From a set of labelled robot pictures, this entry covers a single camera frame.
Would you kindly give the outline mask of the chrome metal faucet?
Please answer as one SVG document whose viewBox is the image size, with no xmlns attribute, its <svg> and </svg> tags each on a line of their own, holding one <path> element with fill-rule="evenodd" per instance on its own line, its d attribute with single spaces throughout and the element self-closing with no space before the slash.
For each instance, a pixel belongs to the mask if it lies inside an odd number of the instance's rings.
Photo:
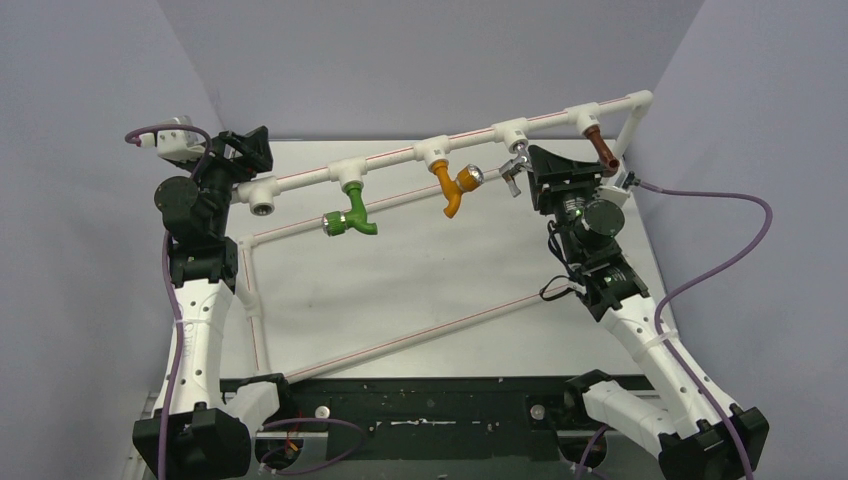
<svg viewBox="0 0 848 480">
<path fill-rule="evenodd" d="M 515 158 L 508 160 L 499 168 L 501 178 L 506 183 L 509 192 L 513 198 L 521 194 L 521 190 L 517 185 L 516 177 L 522 172 L 531 172 L 532 163 L 530 155 L 527 152 L 518 153 Z"/>
</svg>

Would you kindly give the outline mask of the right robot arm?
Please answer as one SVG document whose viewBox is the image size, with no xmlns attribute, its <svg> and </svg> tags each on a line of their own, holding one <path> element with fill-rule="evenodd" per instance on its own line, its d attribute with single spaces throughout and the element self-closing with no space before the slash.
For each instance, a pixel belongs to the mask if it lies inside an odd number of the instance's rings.
<svg viewBox="0 0 848 480">
<path fill-rule="evenodd" d="M 743 408 L 699 366 L 626 259 L 617 237 L 623 206 L 636 181 L 608 187 L 603 164 L 525 150 L 533 208 L 548 218 L 548 247 L 570 289 L 592 318 L 627 351 L 653 386 L 659 405 L 594 370 L 573 379 L 562 400 L 565 419 L 616 430 L 659 463 L 667 479 L 749 479 L 770 426 L 757 408 Z"/>
</svg>

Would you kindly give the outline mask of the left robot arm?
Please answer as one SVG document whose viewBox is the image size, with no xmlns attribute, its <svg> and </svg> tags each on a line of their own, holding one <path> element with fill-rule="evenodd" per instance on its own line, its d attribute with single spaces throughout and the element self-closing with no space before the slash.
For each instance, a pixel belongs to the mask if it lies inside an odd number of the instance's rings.
<svg viewBox="0 0 848 480">
<path fill-rule="evenodd" d="M 174 316 L 162 390 L 132 442 L 158 479 L 244 476 L 265 423 L 283 429 L 296 402 L 279 374 L 240 381 L 224 398 L 220 367 L 224 325 L 236 294 L 237 245 L 226 227 L 234 186 L 271 170 L 268 130 L 245 135 L 204 130 L 175 119 L 126 134 L 128 144 L 154 147 L 186 175 L 163 181 L 154 202 L 165 228 L 162 271 Z"/>
</svg>

